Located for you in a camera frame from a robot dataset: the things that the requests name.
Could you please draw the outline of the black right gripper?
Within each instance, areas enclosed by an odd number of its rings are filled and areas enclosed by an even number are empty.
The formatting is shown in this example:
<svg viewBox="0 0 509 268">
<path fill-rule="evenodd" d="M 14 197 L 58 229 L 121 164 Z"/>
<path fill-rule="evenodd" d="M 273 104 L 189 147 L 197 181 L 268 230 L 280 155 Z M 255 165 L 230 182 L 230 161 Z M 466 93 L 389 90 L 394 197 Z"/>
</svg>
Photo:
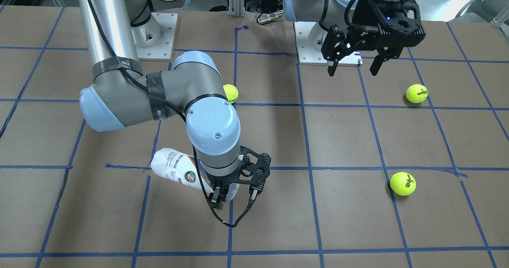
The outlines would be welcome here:
<svg viewBox="0 0 509 268">
<path fill-rule="evenodd" d="M 212 174 L 211 169 L 207 169 L 207 175 L 211 183 L 215 186 L 213 192 L 208 196 L 208 204 L 211 209 L 222 210 L 227 201 L 227 185 L 246 184 L 249 185 L 249 202 L 254 204 L 257 195 L 262 192 L 266 179 L 270 175 L 271 157 L 267 153 L 258 154 L 253 150 L 241 146 L 240 155 L 233 163 L 227 174 L 219 176 Z"/>
</svg>

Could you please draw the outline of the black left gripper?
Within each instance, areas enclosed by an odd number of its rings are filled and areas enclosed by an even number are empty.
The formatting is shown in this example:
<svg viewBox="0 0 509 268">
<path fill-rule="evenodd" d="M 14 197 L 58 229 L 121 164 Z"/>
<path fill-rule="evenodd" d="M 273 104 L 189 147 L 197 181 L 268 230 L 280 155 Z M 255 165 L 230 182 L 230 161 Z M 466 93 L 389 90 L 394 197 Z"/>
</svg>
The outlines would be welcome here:
<svg viewBox="0 0 509 268">
<path fill-rule="evenodd" d="M 351 25 L 345 21 L 346 7 L 338 17 L 324 23 L 326 37 L 321 53 L 328 62 L 327 72 L 334 76 L 338 66 L 360 65 L 360 52 L 376 51 L 370 73 L 376 76 L 384 62 L 399 58 L 403 48 L 415 47 L 426 37 L 414 0 L 356 0 L 348 11 Z"/>
</svg>

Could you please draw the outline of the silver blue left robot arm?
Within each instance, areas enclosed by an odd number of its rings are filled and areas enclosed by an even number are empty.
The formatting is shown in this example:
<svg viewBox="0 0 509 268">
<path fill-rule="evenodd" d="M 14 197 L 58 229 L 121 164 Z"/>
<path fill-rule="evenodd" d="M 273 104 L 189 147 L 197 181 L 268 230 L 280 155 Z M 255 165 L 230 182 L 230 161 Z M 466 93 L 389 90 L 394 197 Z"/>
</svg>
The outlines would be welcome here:
<svg viewBox="0 0 509 268">
<path fill-rule="evenodd" d="M 316 22 L 325 33 L 319 50 L 329 76 L 346 56 L 373 50 L 375 76 L 384 62 L 400 58 L 404 48 L 426 36 L 415 0 L 283 0 L 283 9 L 286 20 Z"/>
</svg>

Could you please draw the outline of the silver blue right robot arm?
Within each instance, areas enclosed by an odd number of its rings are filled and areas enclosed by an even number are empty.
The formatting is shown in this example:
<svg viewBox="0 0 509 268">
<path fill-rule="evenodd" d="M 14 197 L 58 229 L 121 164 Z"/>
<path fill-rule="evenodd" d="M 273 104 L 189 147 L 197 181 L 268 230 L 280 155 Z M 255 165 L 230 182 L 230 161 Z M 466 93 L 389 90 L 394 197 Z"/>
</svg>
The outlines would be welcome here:
<svg viewBox="0 0 509 268">
<path fill-rule="evenodd" d="M 270 157 L 240 145 L 240 119 L 211 56 L 185 52 L 170 71 L 144 75 L 125 0 L 80 0 L 80 9 L 94 74 L 79 99 L 88 125 L 105 132 L 180 115 L 211 182 L 209 205 L 220 208 L 237 183 L 250 186 L 251 208 L 270 174 Z"/>
</svg>

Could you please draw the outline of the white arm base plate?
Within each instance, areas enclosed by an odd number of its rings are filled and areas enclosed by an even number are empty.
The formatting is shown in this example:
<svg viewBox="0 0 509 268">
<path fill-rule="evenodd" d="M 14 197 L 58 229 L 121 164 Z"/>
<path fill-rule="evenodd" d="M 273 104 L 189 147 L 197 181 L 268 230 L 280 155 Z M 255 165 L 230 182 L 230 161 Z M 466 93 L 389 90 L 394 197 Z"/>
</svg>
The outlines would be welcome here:
<svg viewBox="0 0 509 268">
<path fill-rule="evenodd" d="M 294 22 L 295 41 L 300 64 L 325 66 L 328 61 L 321 53 L 321 47 L 326 37 L 320 25 L 316 22 Z"/>
<path fill-rule="evenodd" d="M 131 27 L 138 59 L 171 61 L 177 23 L 177 13 L 152 13 L 148 22 Z"/>
</svg>

